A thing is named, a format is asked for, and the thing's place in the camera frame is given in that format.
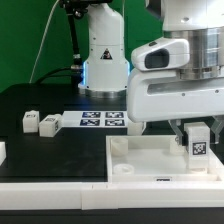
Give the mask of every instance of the green background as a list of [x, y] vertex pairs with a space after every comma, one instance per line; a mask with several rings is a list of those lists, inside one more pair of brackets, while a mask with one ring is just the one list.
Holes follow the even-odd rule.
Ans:
[[[28, 83], [45, 25], [56, 0], [7, 0], [0, 3], [0, 92]], [[122, 12], [122, 0], [110, 6]], [[80, 51], [88, 56], [88, 22], [77, 21]], [[161, 23], [145, 9], [145, 0], [125, 1], [126, 58], [133, 49], [161, 36]], [[72, 48], [66, 13], [57, 7], [35, 73], [36, 80], [48, 71], [72, 64]]]

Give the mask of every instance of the small white cube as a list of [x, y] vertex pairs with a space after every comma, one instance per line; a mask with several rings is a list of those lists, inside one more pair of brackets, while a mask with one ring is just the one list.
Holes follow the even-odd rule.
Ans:
[[188, 134], [188, 166], [189, 169], [208, 168], [210, 129], [204, 122], [184, 125]]
[[29, 111], [26, 112], [23, 117], [23, 132], [24, 133], [34, 133], [38, 132], [39, 128], [39, 111]]
[[128, 135], [129, 136], [141, 136], [143, 132], [144, 123], [134, 123], [128, 119]]
[[6, 159], [5, 142], [0, 142], [0, 166]]
[[48, 115], [39, 124], [41, 137], [54, 137], [62, 127], [62, 116], [60, 114]]

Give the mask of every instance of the cube with marker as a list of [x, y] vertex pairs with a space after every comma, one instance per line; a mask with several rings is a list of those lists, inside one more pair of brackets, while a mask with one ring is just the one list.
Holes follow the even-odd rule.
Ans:
[[39, 111], [28, 111], [23, 117], [23, 132], [24, 133], [35, 133], [38, 132], [39, 128]]
[[62, 116], [60, 114], [48, 115], [39, 124], [41, 137], [54, 137], [62, 128]]
[[184, 125], [188, 135], [189, 169], [207, 169], [209, 165], [210, 129], [204, 122]]

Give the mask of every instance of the white box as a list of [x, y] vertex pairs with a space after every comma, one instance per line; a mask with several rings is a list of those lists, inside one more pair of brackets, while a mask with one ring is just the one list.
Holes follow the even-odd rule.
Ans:
[[34, 133], [38, 132], [39, 127], [39, 111], [29, 111], [26, 112], [23, 117], [23, 132], [24, 133]]
[[54, 137], [62, 127], [62, 116], [60, 114], [48, 115], [39, 124], [41, 137]]

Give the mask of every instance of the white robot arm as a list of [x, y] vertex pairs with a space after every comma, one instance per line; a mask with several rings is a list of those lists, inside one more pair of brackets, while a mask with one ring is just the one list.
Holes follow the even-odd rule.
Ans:
[[223, 1], [146, 0], [146, 7], [163, 20], [164, 35], [132, 53], [129, 118], [170, 120], [177, 130], [174, 120], [214, 116], [218, 138], [224, 126]]
[[84, 63], [85, 94], [114, 98], [126, 95], [129, 62], [125, 59], [124, 20], [108, 4], [90, 5], [89, 57]]

